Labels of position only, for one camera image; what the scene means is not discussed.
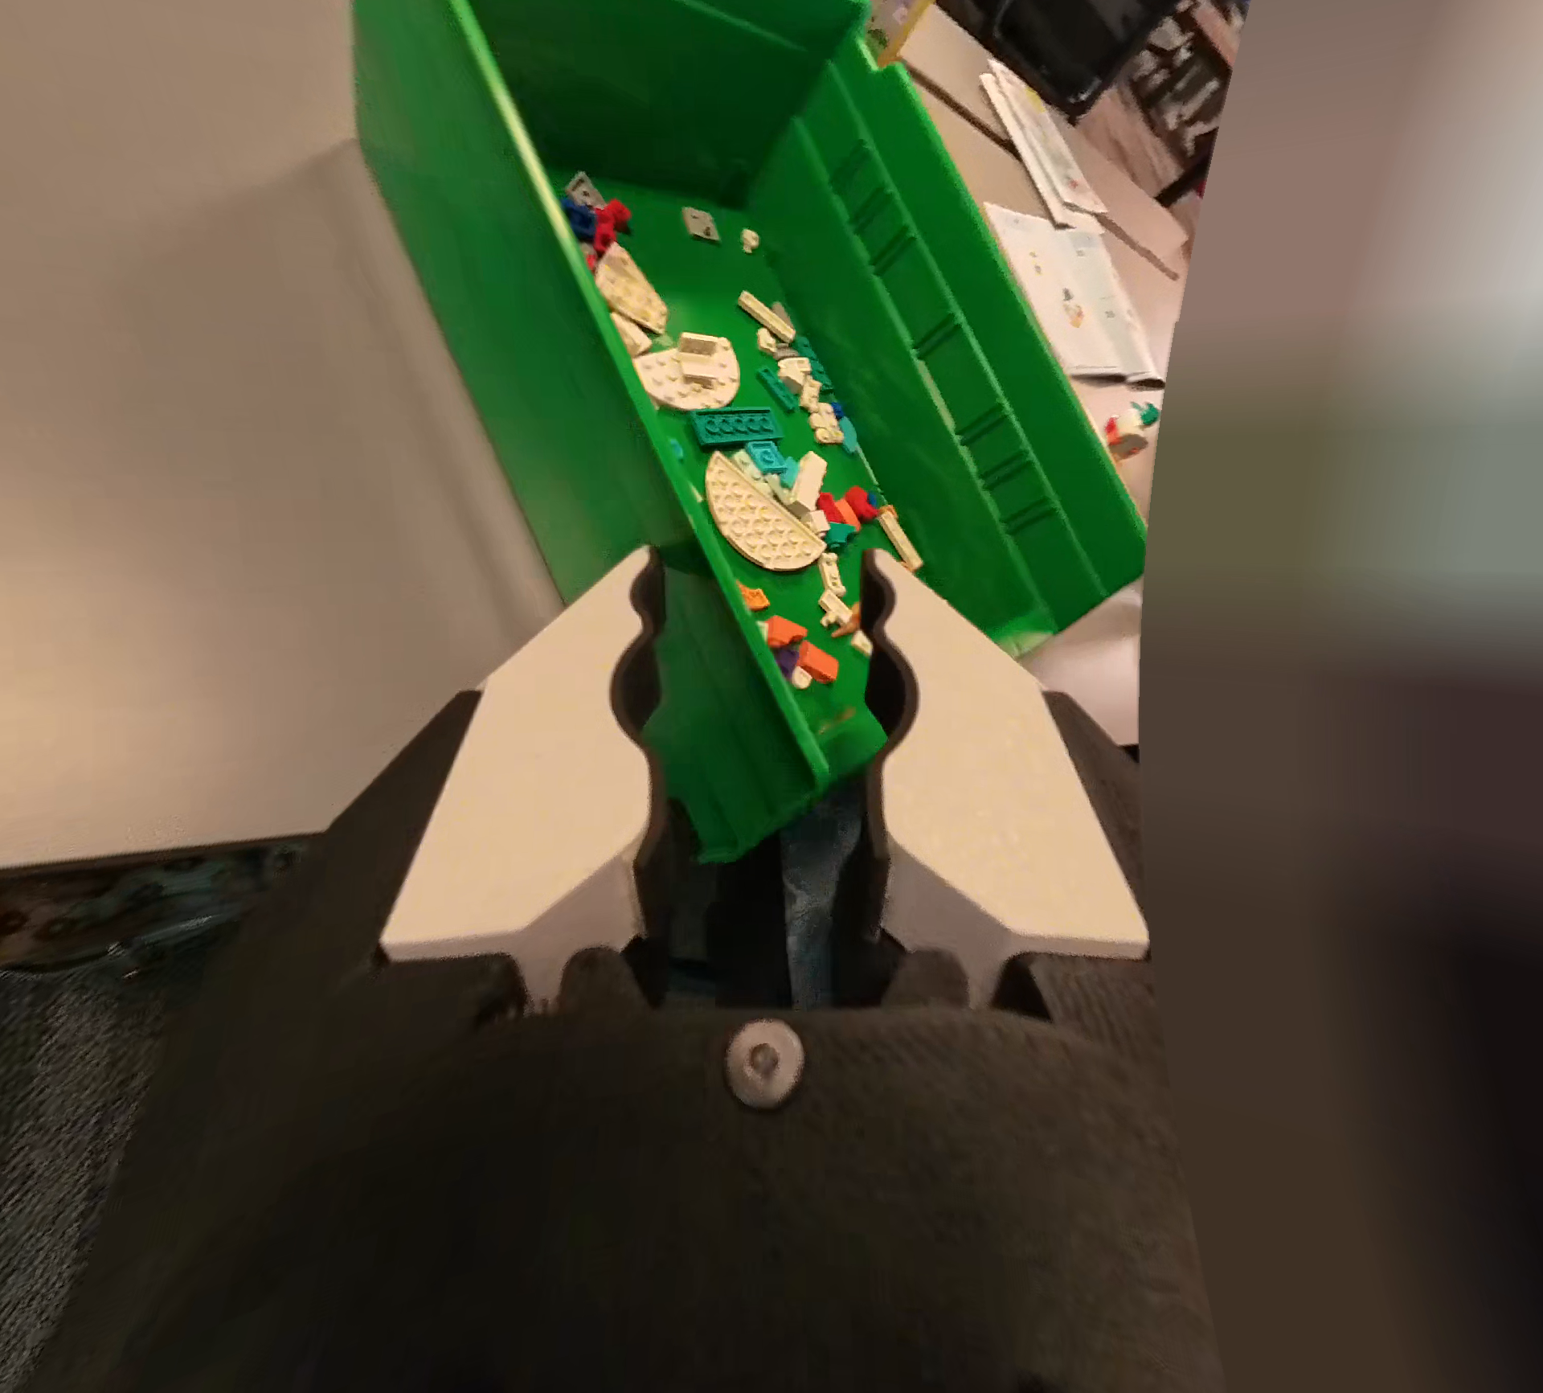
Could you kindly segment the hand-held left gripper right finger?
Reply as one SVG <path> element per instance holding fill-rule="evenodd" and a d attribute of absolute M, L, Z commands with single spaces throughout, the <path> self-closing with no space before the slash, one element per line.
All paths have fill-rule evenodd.
<path fill-rule="evenodd" d="M 864 555 L 877 928 L 986 1005 L 1015 959 L 1148 959 L 1148 922 L 1032 672 L 886 550 Z"/>

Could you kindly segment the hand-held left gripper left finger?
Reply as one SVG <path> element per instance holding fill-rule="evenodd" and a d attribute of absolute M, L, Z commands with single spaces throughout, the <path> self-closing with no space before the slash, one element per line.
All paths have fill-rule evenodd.
<path fill-rule="evenodd" d="M 664 563 L 640 547 L 484 681 L 385 922 L 390 962 L 512 959 L 549 1005 L 570 959 L 668 925 L 669 795 L 647 742 L 664 621 Z"/>

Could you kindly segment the pile of lego pieces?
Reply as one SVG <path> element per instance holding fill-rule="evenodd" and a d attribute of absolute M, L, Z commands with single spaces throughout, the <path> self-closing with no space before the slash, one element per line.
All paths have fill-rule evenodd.
<path fill-rule="evenodd" d="M 762 230 L 584 172 L 558 198 L 741 610 L 793 690 L 859 697 L 862 555 L 897 521 Z"/>

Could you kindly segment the green plastic bin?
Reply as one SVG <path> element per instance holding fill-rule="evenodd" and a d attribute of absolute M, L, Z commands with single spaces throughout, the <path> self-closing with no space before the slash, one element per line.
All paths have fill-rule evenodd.
<path fill-rule="evenodd" d="M 912 79 L 862 0 L 353 0 L 357 135 L 553 584 L 666 566 L 645 735 L 708 862 L 865 767 L 868 660 L 815 566 L 766 573 L 708 502 L 692 409 L 655 402 L 563 208 L 664 333 L 724 336 L 737 414 L 860 486 L 920 576 L 1023 655 L 1139 579 L 1147 524 Z"/>

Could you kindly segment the open lego instruction booklet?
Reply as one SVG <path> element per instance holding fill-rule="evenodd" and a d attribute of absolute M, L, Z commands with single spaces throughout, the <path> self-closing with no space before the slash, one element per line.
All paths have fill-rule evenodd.
<path fill-rule="evenodd" d="M 1148 336 L 1105 237 L 995 203 L 981 208 L 1052 354 L 1073 380 L 1156 385 L 1167 354 Z"/>

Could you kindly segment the person's leg in jeans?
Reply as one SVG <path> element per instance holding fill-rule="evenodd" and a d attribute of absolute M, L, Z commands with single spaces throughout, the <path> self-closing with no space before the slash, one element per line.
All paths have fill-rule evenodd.
<path fill-rule="evenodd" d="M 835 785 L 730 862 L 690 857 L 672 891 L 666 1001 L 812 1010 L 833 1005 L 840 880 L 862 835 L 865 788 Z"/>

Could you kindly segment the folded paper instruction sheets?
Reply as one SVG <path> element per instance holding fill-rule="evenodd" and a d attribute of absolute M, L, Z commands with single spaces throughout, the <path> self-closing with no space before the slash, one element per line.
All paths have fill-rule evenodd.
<path fill-rule="evenodd" d="M 987 64 L 979 82 L 1050 219 L 1061 227 L 1102 227 L 1110 209 L 1045 101 L 997 60 Z"/>

